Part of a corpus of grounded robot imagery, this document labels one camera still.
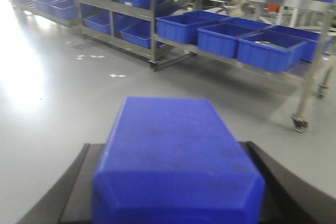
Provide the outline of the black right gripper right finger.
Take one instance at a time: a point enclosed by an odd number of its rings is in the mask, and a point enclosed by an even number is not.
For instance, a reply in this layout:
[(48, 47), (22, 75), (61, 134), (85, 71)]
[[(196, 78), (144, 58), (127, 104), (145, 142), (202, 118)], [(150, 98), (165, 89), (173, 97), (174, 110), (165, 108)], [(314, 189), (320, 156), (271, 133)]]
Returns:
[(259, 223), (335, 223), (335, 198), (292, 173), (255, 143), (239, 144), (265, 180)]

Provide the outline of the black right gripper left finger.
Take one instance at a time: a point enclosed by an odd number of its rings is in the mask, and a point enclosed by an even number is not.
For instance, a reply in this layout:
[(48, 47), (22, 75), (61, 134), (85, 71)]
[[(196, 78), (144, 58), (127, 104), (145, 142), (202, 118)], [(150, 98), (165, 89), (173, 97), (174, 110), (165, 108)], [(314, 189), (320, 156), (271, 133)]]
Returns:
[(92, 223), (92, 178), (104, 144), (84, 144), (73, 163), (18, 223)]

